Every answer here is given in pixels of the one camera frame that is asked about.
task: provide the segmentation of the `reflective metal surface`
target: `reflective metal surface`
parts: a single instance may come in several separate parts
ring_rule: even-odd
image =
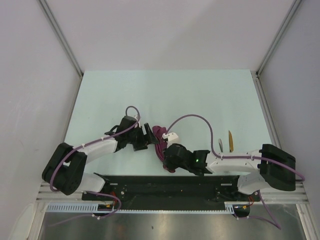
[[[39,240],[305,240],[296,205],[270,205],[282,226],[256,219],[236,220],[225,214],[133,214],[119,213],[96,220],[81,217],[57,226],[48,226],[74,217],[73,213],[45,214]],[[262,205],[251,215],[269,218]]]

